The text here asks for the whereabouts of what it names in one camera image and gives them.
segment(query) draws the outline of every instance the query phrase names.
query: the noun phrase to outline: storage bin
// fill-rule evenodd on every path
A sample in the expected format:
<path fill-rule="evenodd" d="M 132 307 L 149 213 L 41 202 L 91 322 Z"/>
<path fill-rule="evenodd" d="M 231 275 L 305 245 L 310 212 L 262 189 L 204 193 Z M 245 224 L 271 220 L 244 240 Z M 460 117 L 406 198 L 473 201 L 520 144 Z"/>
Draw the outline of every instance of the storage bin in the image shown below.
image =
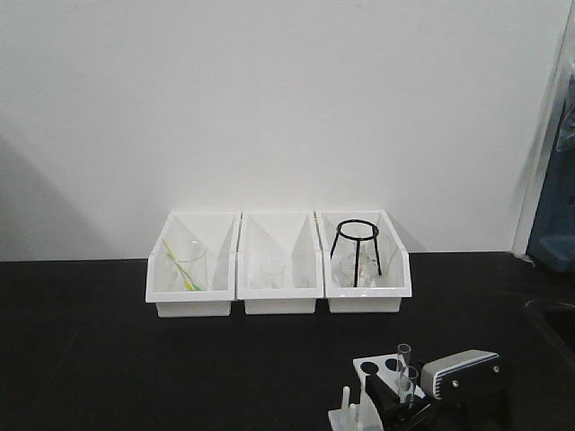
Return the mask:
<path fill-rule="evenodd" d="M 314 213 L 243 213 L 237 264 L 247 314 L 314 312 L 323 297 Z"/>
<path fill-rule="evenodd" d="M 158 316 L 229 315 L 235 299 L 235 252 L 240 218 L 240 213 L 171 213 L 168 216 L 148 258 L 146 301 L 155 303 Z M 168 247 L 182 240 L 205 246 L 206 286 L 197 291 L 186 288 L 163 240 Z"/>
<path fill-rule="evenodd" d="M 399 312 L 402 298 L 411 296 L 410 262 L 389 216 L 384 210 L 377 211 L 317 211 L 317 226 L 323 248 L 323 277 L 325 297 L 331 312 Z M 358 287 L 350 286 L 343 278 L 341 260 L 355 256 L 355 243 L 339 238 L 330 257 L 336 229 L 340 222 L 349 219 L 366 220 L 379 230 L 377 245 L 382 275 L 362 280 Z M 349 232 L 367 236 L 371 229 L 361 232 L 362 225 L 349 225 Z M 375 262 L 373 241 L 362 242 L 366 254 Z"/>

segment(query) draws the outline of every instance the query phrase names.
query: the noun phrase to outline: white wall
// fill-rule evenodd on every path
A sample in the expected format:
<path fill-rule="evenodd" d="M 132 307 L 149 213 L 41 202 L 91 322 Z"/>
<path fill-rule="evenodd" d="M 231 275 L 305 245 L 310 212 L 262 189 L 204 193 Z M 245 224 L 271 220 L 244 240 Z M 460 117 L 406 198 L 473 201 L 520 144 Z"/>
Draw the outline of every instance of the white wall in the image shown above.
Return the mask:
<path fill-rule="evenodd" d="M 510 250 L 569 3 L 0 0 L 0 259 L 145 257 L 173 207 Z"/>

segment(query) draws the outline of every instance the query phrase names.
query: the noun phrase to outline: white test tube rack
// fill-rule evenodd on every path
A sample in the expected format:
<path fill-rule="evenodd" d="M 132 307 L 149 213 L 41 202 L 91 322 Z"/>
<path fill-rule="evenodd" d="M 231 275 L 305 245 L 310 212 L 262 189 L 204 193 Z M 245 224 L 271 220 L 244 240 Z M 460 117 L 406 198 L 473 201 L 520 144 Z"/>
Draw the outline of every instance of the white test tube rack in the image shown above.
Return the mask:
<path fill-rule="evenodd" d="M 360 357 L 353 360 L 353 366 L 356 369 L 359 382 L 361 383 L 359 404 L 356 406 L 353 403 L 349 403 L 349 386 L 344 386 L 341 396 L 341 408 L 328 411 L 332 431 L 385 431 L 381 419 L 377 414 L 376 406 L 366 394 L 366 377 L 368 374 L 361 369 L 361 365 L 364 362 L 377 365 L 377 376 L 392 391 L 397 393 L 398 378 L 394 367 L 396 359 L 397 355 L 392 354 Z M 420 386 L 415 387 L 415 396 L 419 398 L 425 396 Z"/>

